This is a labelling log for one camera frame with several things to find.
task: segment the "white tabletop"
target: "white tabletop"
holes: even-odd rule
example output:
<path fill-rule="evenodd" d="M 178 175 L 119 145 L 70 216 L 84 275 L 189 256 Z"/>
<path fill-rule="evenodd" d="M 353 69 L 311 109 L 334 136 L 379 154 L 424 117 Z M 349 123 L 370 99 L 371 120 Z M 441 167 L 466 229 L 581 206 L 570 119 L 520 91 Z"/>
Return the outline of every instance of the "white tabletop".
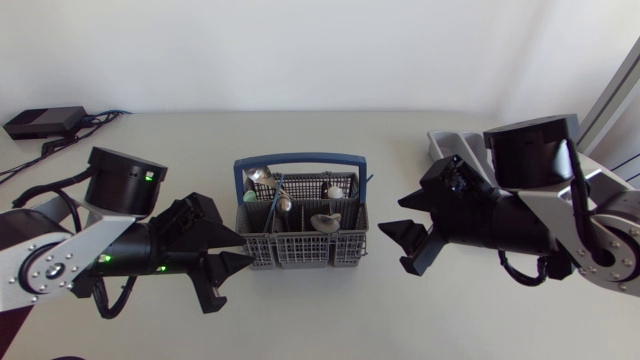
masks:
<path fill-rule="evenodd" d="M 375 173 L 367 197 L 369 255 L 356 268 L 245 269 L 220 288 L 228 303 L 206 315 L 186 275 L 139 278 L 114 320 L 100 318 L 92 299 L 68 294 L 35 307 L 6 358 L 638 358 L 638 298 L 598 288 L 578 274 L 527 288 L 499 266 L 496 251 L 460 245 L 445 246 L 426 274 L 416 277 L 398 262 L 402 249 L 378 230 L 380 222 L 407 218 L 430 223 L 428 214 L 397 205 L 419 188 L 430 164 L 428 130 L 495 125 L 433 112 L 125 116 L 1 186 L 0 210 L 30 186 L 79 173 L 91 147 L 102 146 L 169 167 L 156 214 L 196 191 L 212 197 L 233 228 L 234 160 L 341 152 L 365 156 L 369 173 Z M 2 133 L 0 170 L 35 158 L 41 144 L 13 142 Z M 86 182 L 70 192 L 82 196 L 85 188 Z M 511 257 L 525 272 L 534 271 L 534 257 Z M 112 301 L 121 284 L 122 278 L 109 279 Z"/>

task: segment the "black cable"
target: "black cable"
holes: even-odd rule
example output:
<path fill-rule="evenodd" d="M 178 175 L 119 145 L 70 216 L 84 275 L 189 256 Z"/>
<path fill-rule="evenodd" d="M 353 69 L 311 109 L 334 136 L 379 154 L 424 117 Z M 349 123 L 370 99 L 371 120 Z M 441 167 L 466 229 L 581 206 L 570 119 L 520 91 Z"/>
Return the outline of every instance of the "black cable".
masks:
<path fill-rule="evenodd" d="M 78 214 L 78 208 L 73 203 L 73 200 L 66 192 L 60 189 L 51 190 L 54 193 L 58 194 L 60 198 L 67 204 L 69 207 L 69 211 L 71 212 L 71 217 L 73 218 L 73 226 L 76 229 L 76 234 L 82 231 L 82 223 L 80 222 L 80 215 Z"/>
<path fill-rule="evenodd" d="M 635 156 L 633 156 L 633 157 L 631 157 L 631 158 L 627 159 L 627 160 L 626 160 L 625 162 L 623 162 L 622 164 L 620 164 L 620 165 L 618 165 L 618 166 L 614 167 L 613 169 L 611 169 L 611 171 L 616 171 L 616 170 L 618 170 L 619 168 L 621 168 L 621 167 L 623 167 L 624 165 L 628 164 L 630 161 L 634 160 L 634 159 L 635 159 L 635 158 L 637 158 L 638 156 L 640 156 L 640 154 L 635 155 Z"/>
<path fill-rule="evenodd" d="M 507 255 L 504 250 L 498 250 L 498 257 L 500 257 L 500 265 L 504 267 L 511 277 L 525 286 L 538 286 L 542 284 L 545 280 L 547 280 L 547 261 L 548 258 L 546 256 L 540 256 L 538 258 L 538 276 L 531 277 L 529 275 L 525 275 L 520 271 L 516 270 L 511 264 L 509 264 L 509 259 L 507 259 Z"/>
<path fill-rule="evenodd" d="M 107 288 L 104 286 L 104 281 L 100 278 L 97 281 L 92 289 L 93 299 L 96 302 L 96 307 L 98 308 L 98 312 L 100 316 L 105 319 L 113 319 L 120 314 L 124 306 L 127 304 L 127 300 L 129 299 L 129 295 L 133 290 L 133 285 L 136 283 L 136 276 L 129 276 L 127 279 L 127 283 L 122 287 L 122 292 L 116 300 L 115 304 L 111 308 L 109 308 L 109 297 L 107 296 Z"/>
<path fill-rule="evenodd" d="M 23 207 L 24 204 L 27 203 L 27 201 L 31 200 L 32 198 L 40 195 L 40 194 L 44 194 L 46 192 L 49 191 L 56 191 L 56 190 L 60 190 L 62 188 L 65 188 L 67 186 L 71 186 L 73 184 L 77 184 L 79 182 L 82 182 L 88 178 L 90 178 L 93 173 L 95 172 L 95 170 L 92 167 L 88 167 L 85 171 L 81 172 L 78 175 L 72 176 L 70 178 L 66 178 L 66 179 L 62 179 L 59 181 L 55 181 L 52 182 L 50 184 L 46 184 L 46 185 L 38 185 L 38 186 L 34 186 L 28 190 L 26 190 L 25 192 L 22 193 L 22 195 L 20 195 L 17 199 L 13 200 L 13 208 L 20 208 Z"/>
<path fill-rule="evenodd" d="M 627 179 L 627 180 L 625 180 L 625 181 L 626 181 L 626 182 L 629 182 L 629 181 L 631 181 L 631 180 L 633 180 L 633 179 L 637 178 L 638 176 L 640 176 L 640 173 L 637 173 L 637 174 L 633 175 L 632 177 L 628 178 L 628 179 Z"/>
<path fill-rule="evenodd" d="M 593 259 L 599 264 L 605 264 L 606 254 L 596 241 L 595 231 L 591 225 L 591 214 L 588 205 L 587 185 L 580 166 L 576 146 L 571 139 L 567 139 L 573 181 L 571 181 L 571 199 L 573 203 L 573 217 L 576 223 L 578 237 L 582 244 L 593 254 Z"/>
<path fill-rule="evenodd" d="M 91 131 L 80 136 L 75 135 L 73 137 L 49 141 L 43 144 L 40 157 L 35 158 L 31 161 L 28 161 L 24 164 L 14 166 L 11 169 L 0 172 L 0 176 L 8 175 L 5 178 L 0 180 L 0 185 L 9 181 L 11 178 L 19 174 L 21 171 L 39 163 L 40 161 L 48 158 L 49 156 L 68 148 L 69 146 L 79 142 L 80 140 L 88 138 L 89 136 L 93 135 L 96 131 L 98 131 L 98 129 L 100 129 L 102 126 L 110 123 L 111 121 L 115 120 L 118 116 L 122 114 L 131 114 L 131 113 L 124 110 L 111 110 L 111 111 L 105 111 L 98 115 L 87 115 L 83 119 L 84 127 L 92 127 Z M 97 119 L 98 117 L 105 116 L 105 115 L 106 115 L 106 118 L 104 120 Z"/>

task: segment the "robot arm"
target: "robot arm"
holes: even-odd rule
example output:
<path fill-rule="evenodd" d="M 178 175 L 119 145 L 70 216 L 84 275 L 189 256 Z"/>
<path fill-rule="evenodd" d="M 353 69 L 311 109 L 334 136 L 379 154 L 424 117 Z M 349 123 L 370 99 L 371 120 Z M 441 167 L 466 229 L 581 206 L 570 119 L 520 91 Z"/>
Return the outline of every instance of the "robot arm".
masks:
<path fill-rule="evenodd" d="M 253 258 L 230 252 L 208 254 L 211 248 L 244 243 L 222 225 L 213 200 L 193 193 L 142 223 L 139 220 L 153 210 L 166 168 L 100 148 L 94 148 L 89 163 L 81 178 L 32 188 L 16 202 L 21 205 L 49 190 L 57 197 L 31 209 L 0 214 L 0 311 L 72 291 L 81 298 L 93 295 L 101 315 L 113 318 L 137 276 L 170 273 L 191 278 L 204 313 L 220 310 L 226 298 L 218 295 L 218 287 Z M 89 176 L 84 200 L 60 190 L 59 186 Z M 89 213 L 84 228 L 79 207 Z M 70 214 L 75 234 L 59 224 Z M 111 309 L 102 280 L 106 276 L 129 277 Z"/>
<path fill-rule="evenodd" d="M 524 285 L 564 279 L 576 267 L 596 285 L 640 296 L 640 192 L 578 155 L 570 141 L 575 127 L 571 115 L 485 132 L 501 188 L 460 156 L 436 161 L 422 189 L 399 201 L 429 212 L 433 230 L 411 220 L 379 224 L 407 254 L 405 270 L 422 275 L 445 244 L 458 243 L 497 249 Z M 511 267 L 505 251 L 539 256 L 538 277 Z"/>

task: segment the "black power adapter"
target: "black power adapter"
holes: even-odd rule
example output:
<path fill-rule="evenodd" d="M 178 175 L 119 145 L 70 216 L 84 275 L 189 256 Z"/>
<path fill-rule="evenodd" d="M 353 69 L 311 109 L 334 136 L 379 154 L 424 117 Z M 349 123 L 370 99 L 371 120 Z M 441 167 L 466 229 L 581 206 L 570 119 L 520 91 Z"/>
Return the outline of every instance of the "black power adapter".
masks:
<path fill-rule="evenodd" d="M 29 109 L 3 127 L 13 140 L 42 139 L 49 136 L 69 138 L 82 128 L 87 112 L 82 106 Z"/>

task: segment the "cutlery basket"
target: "cutlery basket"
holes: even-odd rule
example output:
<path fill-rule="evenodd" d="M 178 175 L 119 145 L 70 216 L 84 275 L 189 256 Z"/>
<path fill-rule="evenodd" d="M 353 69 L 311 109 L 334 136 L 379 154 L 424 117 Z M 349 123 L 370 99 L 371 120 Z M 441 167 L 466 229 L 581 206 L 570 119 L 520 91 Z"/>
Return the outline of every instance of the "cutlery basket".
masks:
<path fill-rule="evenodd" d="M 284 163 L 328 163 L 357 166 L 356 173 L 322 172 L 308 174 L 274 173 L 276 183 L 293 198 L 289 214 L 290 231 L 273 209 L 276 189 L 243 180 L 243 170 Z M 333 265 L 353 267 L 366 252 L 369 228 L 366 208 L 366 173 L 364 157 L 335 153 L 287 153 L 256 156 L 234 164 L 238 212 L 236 232 L 246 240 L 245 251 L 255 257 L 253 269 L 317 268 Z M 331 183 L 342 190 L 340 199 L 322 199 L 322 184 Z M 245 192 L 253 190 L 257 201 L 245 202 Z M 310 223 L 315 214 L 340 213 L 340 230 L 316 231 Z"/>

